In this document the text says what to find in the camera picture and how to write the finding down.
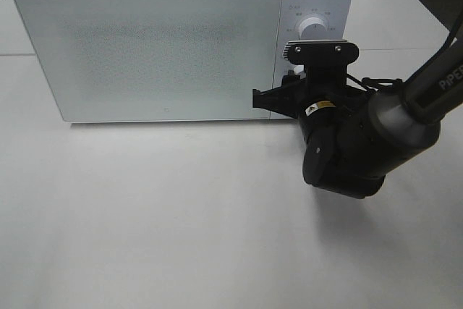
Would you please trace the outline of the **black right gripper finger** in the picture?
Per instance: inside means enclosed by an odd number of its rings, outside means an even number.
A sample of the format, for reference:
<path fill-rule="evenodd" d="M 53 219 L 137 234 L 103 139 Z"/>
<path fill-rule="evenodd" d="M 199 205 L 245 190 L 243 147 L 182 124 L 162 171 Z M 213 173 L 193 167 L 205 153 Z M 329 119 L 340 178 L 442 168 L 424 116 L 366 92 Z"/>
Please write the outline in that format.
<path fill-rule="evenodd" d="M 252 107 L 264 109 L 292 119 L 298 118 L 300 110 L 295 96 L 295 88 L 282 86 L 270 90 L 252 90 Z"/>
<path fill-rule="evenodd" d="M 283 88 L 305 88 L 306 78 L 301 75 L 284 75 L 281 81 Z"/>

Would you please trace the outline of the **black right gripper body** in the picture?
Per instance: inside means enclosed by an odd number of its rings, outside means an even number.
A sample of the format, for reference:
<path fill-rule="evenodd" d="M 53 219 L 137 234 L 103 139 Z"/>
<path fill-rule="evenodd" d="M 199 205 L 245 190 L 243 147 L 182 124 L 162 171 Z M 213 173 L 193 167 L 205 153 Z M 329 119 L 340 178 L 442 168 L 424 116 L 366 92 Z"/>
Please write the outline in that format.
<path fill-rule="evenodd" d="M 285 75 L 295 75 L 289 70 Z M 297 120 L 341 121 L 363 107 L 369 99 L 369 89 L 348 84 L 360 81 L 347 73 L 345 67 L 310 68 L 304 71 L 305 88 L 295 88 L 300 108 Z"/>

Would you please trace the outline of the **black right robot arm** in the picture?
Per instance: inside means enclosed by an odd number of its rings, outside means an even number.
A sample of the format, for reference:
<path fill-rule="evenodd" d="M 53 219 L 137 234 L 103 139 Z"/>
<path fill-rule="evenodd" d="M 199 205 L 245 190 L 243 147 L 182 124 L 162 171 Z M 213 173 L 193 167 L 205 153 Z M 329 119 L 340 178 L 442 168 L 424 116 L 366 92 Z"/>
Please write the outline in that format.
<path fill-rule="evenodd" d="M 290 41 L 283 57 L 303 68 L 254 90 L 252 104 L 296 119 L 305 142 L 304 181 L 356 199 L 376 194 L 395 168 L 432 147 L 441 120 L 462 104 L 457 18 L 442 47 L 408 79 L 357 79 L 360 54 L 346 40 Z"/>

